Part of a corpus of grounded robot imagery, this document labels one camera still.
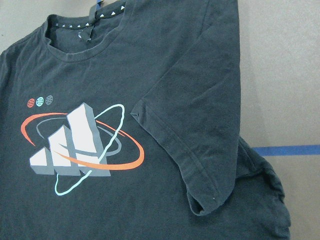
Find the black graphic t-shirt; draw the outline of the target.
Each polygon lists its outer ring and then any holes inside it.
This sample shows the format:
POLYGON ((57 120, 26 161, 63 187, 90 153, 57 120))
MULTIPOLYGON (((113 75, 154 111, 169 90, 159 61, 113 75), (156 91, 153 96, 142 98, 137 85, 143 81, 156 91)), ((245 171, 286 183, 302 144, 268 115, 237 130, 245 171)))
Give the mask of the black graphic t-shirt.
POLYGON ((235 0, 48 16, 0 56, 3 240, 288 240, 240 137, 235 0))

